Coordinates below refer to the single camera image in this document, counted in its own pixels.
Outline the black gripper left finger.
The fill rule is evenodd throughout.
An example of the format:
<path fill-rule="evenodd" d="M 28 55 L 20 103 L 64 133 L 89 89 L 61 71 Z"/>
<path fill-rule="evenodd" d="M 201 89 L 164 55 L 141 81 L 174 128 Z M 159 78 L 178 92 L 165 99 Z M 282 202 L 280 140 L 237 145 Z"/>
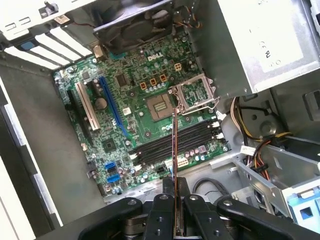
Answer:
<path fill-rule="evenodd" d="M 172 240 L 174 238 L 174 182 L 162 179 L 162 193 L 133 211 L 123 210 L 86 227 L 79 240 Z"/>

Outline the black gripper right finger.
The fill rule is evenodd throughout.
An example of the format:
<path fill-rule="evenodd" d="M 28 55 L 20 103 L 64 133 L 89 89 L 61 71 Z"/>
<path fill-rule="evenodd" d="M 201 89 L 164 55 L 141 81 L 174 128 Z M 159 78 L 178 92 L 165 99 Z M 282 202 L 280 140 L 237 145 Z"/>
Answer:
<path fill-rule="evenodd" d="M 288 220 L 225 196 L 215 209 L 199 195 L 191 194 L 184 177 L 179 178 L 186 229 L 192 225 L 203 240 L 236 240 L 248 234 L 258 240 L 295 240 L 297 226 Z"/>

